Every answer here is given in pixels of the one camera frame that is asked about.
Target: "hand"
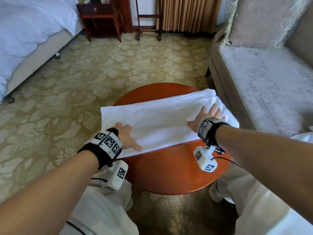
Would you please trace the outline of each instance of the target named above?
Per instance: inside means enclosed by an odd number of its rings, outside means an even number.
[[[112,128],[118,130],[118,137],[122,143],[122,149],[133,148],[138,152],[143,150],[142,146],[136,143],[135,139],[131,137],[131,130],[133,129],[129,124],[122,126],[121,122],[118,122]]]
[[[188,121],[187,122],[187,126],[191,128],[192,131],[194,131],[195,133],[198,133],[198,125],[200,123],[200,120],[202,118],[209,118],[214,116],[215,118],[218,118],[221,116],[221,109],[218,108],[217,109],[217,104],[214,103],[213,106],[211,107],[211,109],[209,110],[209,113],[207,113],[207,108],[205,106],[202,106],[199,114],[196,116],[194,121]]]

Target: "person's left arm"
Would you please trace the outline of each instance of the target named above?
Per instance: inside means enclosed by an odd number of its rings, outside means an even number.
[[[131,126],[114,126],[122,149],[142,151],[130,137]],[[0,205],[0,235],[59,234],[84,193],[99,162],[84,150]]]

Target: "wire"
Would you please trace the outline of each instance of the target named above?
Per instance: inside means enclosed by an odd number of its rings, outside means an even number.
[[[72,226],[73,228],[75,228],[78,232],[80,232],[82,235],[86,235],[86,233],[84,233],[79,227],[75,226],[74,224],[72,224],[69,221],[66,221],[66,223],[70,226]]]
[[[102,178],[92,178],[92,180],[102,180],[102,181],[104,181],[104,182],[108,182],[108,180],[102,179]]]
[[[239,166],[240,168],[242,168],[242,166],[240,166],[239,164],[237,164],[236,162],[233,162],[232,160],[229,160],[229,159],[227,159],[227,158],[223,158],[223,157],[215,157],[215,158],[212,158],[211,159],[211,161],[213,160],[213,159],[216,159],[216,158],[221,158],[221,159],[224,159],[224,160],[226,160],[226,161],[229,161],[229,162],[231,162],[231,163],[234,163],[235,165],[237,165],[237,166]]]

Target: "white shoe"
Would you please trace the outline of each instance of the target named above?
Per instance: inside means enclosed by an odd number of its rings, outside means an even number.
[[[128,202],[128,205],[127,205],[126,208],[125,208],[125,211],[127,212],[127,211],[131,210],[131,208],[133,207],[133,205],[134,205],[134,201],[133,201],[133,199],[131,198],[131,199],[129,200],[129,202]]]
[[[209,188],[209,198],[214,202],[221,202],[223,200],[223,196],[218,192],[216,186],[217,184],[215,181],[213,185]]]

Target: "floor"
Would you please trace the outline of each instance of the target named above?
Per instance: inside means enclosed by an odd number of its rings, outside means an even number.
[[[0,201],[73,156],[100,130],[100,107],[155,82],[207,88],[204,77],[212,39],[165,33],[135,40],[79,34],[0,105]],[[141,234],[231,234],[233,207],[209,201],[207,188],[181,196],[134,189],[129,216]]]

